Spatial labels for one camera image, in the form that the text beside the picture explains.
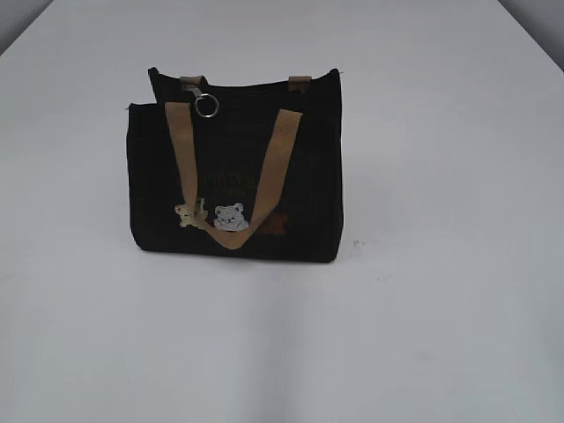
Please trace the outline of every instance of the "keyring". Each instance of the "keyring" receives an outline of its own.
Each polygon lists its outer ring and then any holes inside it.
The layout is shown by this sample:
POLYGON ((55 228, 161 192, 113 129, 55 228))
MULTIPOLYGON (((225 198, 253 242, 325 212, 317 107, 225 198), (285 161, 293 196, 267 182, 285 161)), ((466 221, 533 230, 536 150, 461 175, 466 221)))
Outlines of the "keyring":
POLYGON ((196 98, 196 102, 194 103, 194 108, 196 109, 196 113, 198 113, 202 117, 214 117, 218 113, 218 110, 219 110, 219 101, 218 101, 218 99, 215 98, 215 96, 213 96, 211 94, 202 93, 201 95, 199 95, 196 98), (200 108, 197 106, 197 103, 200 100, 204 100, 206 98, 212 99, 215 102, 215 110, 213 110, 213 112, 208 114, 208 115, 202 113, 200 108))
POLYGON ((214 116, 218 113, 218 110, 219 110, 219 101, 218 101, 218 99, 215 98, 215 96, 213 96, 213 95, 211 95, 211 94, 208 94, 208 93, 202 93, 202 90, 200 90, 200 89, 199 89, 197 86, 195 86, 195 85, 186 85, 186 86, 184 87, 184 89, 185 89, 185 90, 188 90, 188 91, 192 91, 192 93, 194 94, 194 97, 196 97, 196 101, 194 102, 194 108, 196 109, 196 113, 198 113, 201 117, 214 117, 214 116), (198 105, 197 105, 197 103, 198 103, 200 100, 203 100, 203 99, 205 99, 205 98, 210 98, 210 99, 212 99, 212 100, 215 102, 215 110, 214 110, 212 113, 208 114, 208 115, 202 113, 202 111, 200 110, 200 108, 199 108, 198 105))

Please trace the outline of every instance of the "brown patch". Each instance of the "brown patch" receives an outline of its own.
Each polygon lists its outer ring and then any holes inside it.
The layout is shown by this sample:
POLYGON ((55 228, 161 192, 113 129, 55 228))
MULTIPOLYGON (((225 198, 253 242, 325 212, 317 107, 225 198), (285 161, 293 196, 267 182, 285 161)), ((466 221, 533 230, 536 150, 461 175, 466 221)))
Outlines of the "brown patch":
POLYGON ((266 235, 284 235, 286 234, 284 225, 287 221, 288 217, 284 213, 276 213, 274 211, 264 220, 263 224, 257 228, 256 232, 266 235))

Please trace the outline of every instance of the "bear patch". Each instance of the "bear patch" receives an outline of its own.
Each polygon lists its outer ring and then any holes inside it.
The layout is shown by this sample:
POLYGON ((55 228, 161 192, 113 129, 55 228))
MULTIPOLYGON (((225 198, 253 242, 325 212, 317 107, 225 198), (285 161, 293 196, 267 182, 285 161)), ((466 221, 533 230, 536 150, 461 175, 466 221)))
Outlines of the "bear patch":
MULTIPOLYGON (((196 201, 196 208, 198 214, 202 214, 202 217, 206 219, 208 217, 208 212, 204 210, 204 199, 198 198, 196 201)), ((189 209, 187 204, 178 204, 174 207, 174 211, 180 217, 180 227, 193 226, 198 229, 203 229, 200 223, 194 217, 194 212, 189 209)))
POLYGON ((257 234, 284 235, 286 234, 286 224, 288 216, 284 213, 273 211, 269 214, 261 226, 256 230, 257 234))
POLYGON ((215 214, 218 216, 213 220, 213 225, 221 230, 228 232, 238 232, 249 227, 249 223, 243 216, 243 204, 235 205, 218 205, 215 208, 215 214))

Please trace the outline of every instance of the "white table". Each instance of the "white table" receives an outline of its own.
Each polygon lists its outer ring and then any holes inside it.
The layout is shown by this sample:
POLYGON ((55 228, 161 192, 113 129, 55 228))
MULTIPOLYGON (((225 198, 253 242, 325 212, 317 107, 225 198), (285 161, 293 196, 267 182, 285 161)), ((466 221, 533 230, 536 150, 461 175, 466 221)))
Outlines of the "white table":
POLYGON ((564 421, 564 77, 494 0, 55 0, 0 57, 0 421, 564 421), (146 69, 344 72, 330 265, 150 254, 146 69))

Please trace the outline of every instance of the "tan handle strap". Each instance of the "tan handle strap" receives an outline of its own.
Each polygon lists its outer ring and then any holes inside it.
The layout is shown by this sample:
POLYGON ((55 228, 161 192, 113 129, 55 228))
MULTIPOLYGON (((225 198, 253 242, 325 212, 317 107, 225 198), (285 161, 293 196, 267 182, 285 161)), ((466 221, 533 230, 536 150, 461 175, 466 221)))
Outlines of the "tan handle strap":
MULTIPOLYGON (((190 105, 169 102, 165 104, 165 112, 180 172, 182 194, 189 210, 197 213, 197 165, 190 105)), ((264 156, 263 170, 256 189, 255 207, 248 228, 239 232, 221 231, 208 224, 201 214, 195 215, 205 232, 226 249, 242 247, 278 205, 300 120, 299 112, 285 109, 278 111, 271 141, 264 156)))
POLYGON ((288 91, 299 91, 304 94, 309 88, 311 77, 290 77, 288 79, 288 91))

